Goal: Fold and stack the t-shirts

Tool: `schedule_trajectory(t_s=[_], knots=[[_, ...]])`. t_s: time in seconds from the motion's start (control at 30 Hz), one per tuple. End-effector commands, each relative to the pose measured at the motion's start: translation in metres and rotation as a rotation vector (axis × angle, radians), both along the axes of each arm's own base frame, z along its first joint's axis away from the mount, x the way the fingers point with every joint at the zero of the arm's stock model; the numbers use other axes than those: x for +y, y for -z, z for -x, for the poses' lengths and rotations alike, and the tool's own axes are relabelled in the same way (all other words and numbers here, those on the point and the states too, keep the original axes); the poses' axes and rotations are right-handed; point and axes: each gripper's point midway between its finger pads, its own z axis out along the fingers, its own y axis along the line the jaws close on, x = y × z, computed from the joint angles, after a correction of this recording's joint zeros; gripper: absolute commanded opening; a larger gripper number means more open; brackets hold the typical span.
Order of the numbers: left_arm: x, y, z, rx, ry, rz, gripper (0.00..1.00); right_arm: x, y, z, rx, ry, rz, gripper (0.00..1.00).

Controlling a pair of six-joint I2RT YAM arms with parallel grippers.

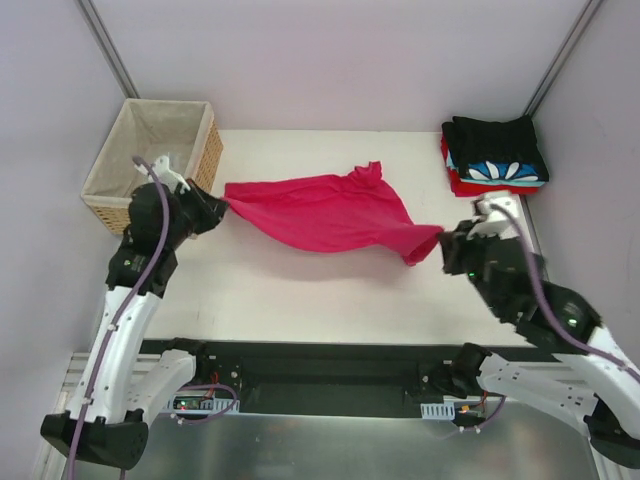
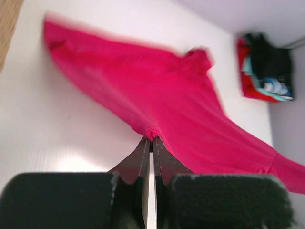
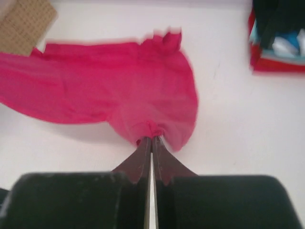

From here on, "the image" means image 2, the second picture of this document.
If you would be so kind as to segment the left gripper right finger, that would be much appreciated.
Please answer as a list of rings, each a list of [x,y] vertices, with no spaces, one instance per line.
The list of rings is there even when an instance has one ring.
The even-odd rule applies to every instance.
[[[196,174],[153,141],[159,229],[295,229],[283,184],[271,175]]]

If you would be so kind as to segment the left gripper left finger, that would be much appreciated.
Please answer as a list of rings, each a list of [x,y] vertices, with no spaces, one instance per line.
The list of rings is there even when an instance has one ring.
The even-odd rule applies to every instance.
[[[3,229],[144,229],[150,141],[108,172],[21,173],[0,196]]]

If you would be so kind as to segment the pink t shirt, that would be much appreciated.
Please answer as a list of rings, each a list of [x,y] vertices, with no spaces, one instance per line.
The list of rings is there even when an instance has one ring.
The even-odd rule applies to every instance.
[[[203,49],[177,55],[43,22],[51,58],[76,87],[199,174],[272,174],[305,191],[305,167],[248,133],[224,113]]]

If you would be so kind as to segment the blue flower print t shirt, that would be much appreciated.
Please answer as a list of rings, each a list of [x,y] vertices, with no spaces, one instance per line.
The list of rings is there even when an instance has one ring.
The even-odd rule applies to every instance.
[[[256,91],[267,95],[280,102],[294,100],[293,87],[290,79],[282,78],[263,78],[259,79],[253,72],[251,58],[246,56],[242,71],[250,77],[251,83]]]

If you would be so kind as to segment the wicker basket with liner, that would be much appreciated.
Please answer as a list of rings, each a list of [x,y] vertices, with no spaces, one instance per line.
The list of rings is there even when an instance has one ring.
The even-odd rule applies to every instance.
[[[5,64],[11,39],[15,32],[16,23],[23,0],[1,0],[0,1],[0,71]]]

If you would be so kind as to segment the red t shirt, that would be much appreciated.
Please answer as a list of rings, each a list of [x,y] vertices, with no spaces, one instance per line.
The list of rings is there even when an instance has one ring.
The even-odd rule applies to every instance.
[[[243,96],[246,98],[261,100],[270,103],[279,103],[278,100],[256,91],[252,85],[250,76],[248,76],[242,71],[244,60],[248,56],[249,51],[250,48],[246,44],[246,40],[244,38],[236,39],[236,52],[238,56],[238,65],[239,65],[238,69],[240,74],[240,83],[241,83]]]

